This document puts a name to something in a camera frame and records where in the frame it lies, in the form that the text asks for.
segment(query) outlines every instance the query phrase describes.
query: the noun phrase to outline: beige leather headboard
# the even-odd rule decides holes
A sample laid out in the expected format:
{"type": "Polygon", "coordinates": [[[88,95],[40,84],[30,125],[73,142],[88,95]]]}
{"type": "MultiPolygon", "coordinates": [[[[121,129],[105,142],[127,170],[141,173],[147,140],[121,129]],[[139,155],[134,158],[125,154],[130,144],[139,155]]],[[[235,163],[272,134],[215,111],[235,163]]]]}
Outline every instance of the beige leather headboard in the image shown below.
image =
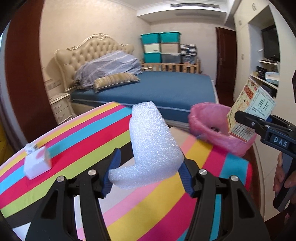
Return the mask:
{"type": "Polygon", "coordinates": [[[75,88],[75,73],[82,65],[117,50],[132,54],[134,47],[118,44],[107,34],[99,33],[88,37],[77,47],[57,50],[54,58],[62,74],[65,92],[75,88]]]}

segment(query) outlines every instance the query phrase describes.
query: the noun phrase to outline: yellow striped pillow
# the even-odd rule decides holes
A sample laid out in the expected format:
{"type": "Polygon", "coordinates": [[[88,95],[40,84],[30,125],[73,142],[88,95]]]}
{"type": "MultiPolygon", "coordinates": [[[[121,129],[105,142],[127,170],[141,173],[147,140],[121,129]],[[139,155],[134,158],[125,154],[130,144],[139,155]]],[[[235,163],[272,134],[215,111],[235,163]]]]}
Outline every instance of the yellow striped pillow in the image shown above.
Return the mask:
{"type": "Polygon", "coordinates": [[[119,73],[108,75],[94,81],[94,90],[99,91],[120,85],[138,82],[140,79],[130,73],[119,73]]]}

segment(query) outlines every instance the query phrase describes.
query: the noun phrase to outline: gray striped blanket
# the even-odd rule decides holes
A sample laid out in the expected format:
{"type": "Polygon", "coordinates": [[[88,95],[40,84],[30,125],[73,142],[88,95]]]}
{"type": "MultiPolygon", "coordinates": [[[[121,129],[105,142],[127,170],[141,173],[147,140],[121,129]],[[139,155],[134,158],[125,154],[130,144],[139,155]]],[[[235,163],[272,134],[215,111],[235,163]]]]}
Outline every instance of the gray striped blanket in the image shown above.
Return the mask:
{"type": "Polygon", "coordinates": [[[76,72],[75,81],[81,87],[90,89],[96,79],[119,73],[141,74],[140,61],[133,55],[115,51],[81,66],[76,72]]]}

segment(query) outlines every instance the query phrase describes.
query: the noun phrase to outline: teal storage bin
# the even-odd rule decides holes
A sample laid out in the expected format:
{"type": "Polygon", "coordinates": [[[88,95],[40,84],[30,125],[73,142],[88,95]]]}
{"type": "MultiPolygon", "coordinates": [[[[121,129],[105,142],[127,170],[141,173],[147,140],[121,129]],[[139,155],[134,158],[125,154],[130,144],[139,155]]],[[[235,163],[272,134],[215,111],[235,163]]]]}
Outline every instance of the teal storage bin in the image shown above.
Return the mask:
{"type": "Polygon", "coordinates": [[[143,44],[157,44],[160,43],[159,33],[142,34],[143,44]]]}
{"type": "Polygon", "coordinates": [[[179,32],[164,32],[160,33],[160,40],[162,43],[179,43],[180,35],[179,32]]]}
{"type": "Polygon", "coordinates": [[[161,52],[144,53],[145,63],[161,63],[161,52]]]}

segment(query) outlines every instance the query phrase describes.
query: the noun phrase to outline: checkered bag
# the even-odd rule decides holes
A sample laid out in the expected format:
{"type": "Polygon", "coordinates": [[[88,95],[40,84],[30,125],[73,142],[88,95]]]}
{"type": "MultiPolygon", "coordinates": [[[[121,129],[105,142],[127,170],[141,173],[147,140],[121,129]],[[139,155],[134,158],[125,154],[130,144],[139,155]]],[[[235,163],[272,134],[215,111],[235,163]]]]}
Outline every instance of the checkered bag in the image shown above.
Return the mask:
{"type": "Polygon", "coordinates": [[[197,56],[197,49],[195,44],[181,44],[181,55],[197,56]]]}

